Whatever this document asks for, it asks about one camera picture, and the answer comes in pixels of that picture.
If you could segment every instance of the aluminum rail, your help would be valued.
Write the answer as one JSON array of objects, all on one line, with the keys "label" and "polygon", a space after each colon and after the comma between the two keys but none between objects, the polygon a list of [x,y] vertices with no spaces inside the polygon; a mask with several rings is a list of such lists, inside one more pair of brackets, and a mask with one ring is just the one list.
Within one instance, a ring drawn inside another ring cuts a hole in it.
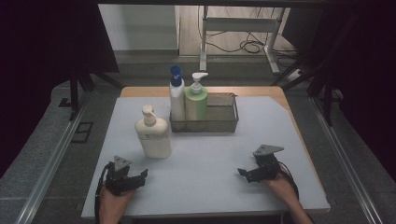
[{"label": "aluminum rail", "polygon": [[361,204],[361,209],[363,210],[364,215],[366,215],[369,223],[372,224],[382,224],[382,220],[378,212],[376,211],[375,204],[371,199],[367,189],[361,183],[358,175],[356,174],[355,169],[353,168],[346,152],[344,151],[343,146],[341,145],[338,137],[334,131],[334,129],[328,125],[325,118],[322,116],[322,108],[318,98],[310,98],[311,103],[313,104],[318,119],[320,121],[323,130],[325,131],[327,137],[329,138],[332,149],[334,150],[335,156],[337,157],[341,168],[344,170],[346,178],[354,191],[356,198]]},{"label": "aluminum rail", "polygon": [[64,153],[66,152],[67,147],[69,146],[69,143],[73,137],[73,134],[76,131],[76,128],[78,127],[79,121],[81,120],[82,115],[84,114],[89,99],[90,99],[89,93],[84,93],[81,95],[80,110],[76,114],[74,120],[70,121],[69,124],[67,125],[67,128],[64,131],[64,134],[61,140],[59,141],[58,146],[55,148],[55,150],[49,157],[49,160],[44,170],[41,172],[40,177],[35,182],[35,186],[33,187],[29,197],[27,198],[27,201],[23,206],[15,223],[18,224],[32,223],[33,218],[35,217],[35,213],[37,212],[38,207],[40,206],[41,202],[44,199],[44,196],[47,192],[47,189],[50,186],[52,178],[55,176],[59,164],[61,163],[62,158],[64,157]]}]

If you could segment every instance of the bottle label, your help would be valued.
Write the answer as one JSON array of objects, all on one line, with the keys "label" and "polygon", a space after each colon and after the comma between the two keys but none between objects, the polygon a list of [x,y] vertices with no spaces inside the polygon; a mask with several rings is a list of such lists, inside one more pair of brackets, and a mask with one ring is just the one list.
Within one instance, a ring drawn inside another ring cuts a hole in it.
[{"label": "bottle label", "polygon": [[168,133],[141,133],[138,135],[140,140],[160,140],[168,138]]}]

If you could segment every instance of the blue pump cap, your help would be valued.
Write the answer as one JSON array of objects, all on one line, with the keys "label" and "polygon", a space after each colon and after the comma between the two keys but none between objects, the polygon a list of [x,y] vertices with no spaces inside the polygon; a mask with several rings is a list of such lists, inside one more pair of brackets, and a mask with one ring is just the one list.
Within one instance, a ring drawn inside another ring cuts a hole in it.
[{"label": "blue pump cap", "polygon": [[181,72],[180,67],[177,65],[173,65],[171,67],[171,85],[174,87],[179,87],[181,85]]}]

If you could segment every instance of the wall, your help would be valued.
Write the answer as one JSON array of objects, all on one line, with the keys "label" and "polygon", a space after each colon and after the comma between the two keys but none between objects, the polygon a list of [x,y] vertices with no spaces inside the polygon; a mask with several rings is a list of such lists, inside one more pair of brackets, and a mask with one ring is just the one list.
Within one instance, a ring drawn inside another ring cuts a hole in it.
[{"label": "wall", "polygon": [[178,49],[177,6],[99,8],[114,50]]}]

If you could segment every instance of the white pump bottle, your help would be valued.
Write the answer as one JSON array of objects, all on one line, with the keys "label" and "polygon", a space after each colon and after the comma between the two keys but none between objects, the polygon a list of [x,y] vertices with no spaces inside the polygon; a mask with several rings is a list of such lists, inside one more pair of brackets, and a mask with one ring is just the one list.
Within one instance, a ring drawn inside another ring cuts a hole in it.
[{"label": "white pump bottle", "polygon": [[143,119],[134,125],[145,155],[150,158],[167,158],[172,154],[168,123],[156,118],[152,105],[144,105]]}]

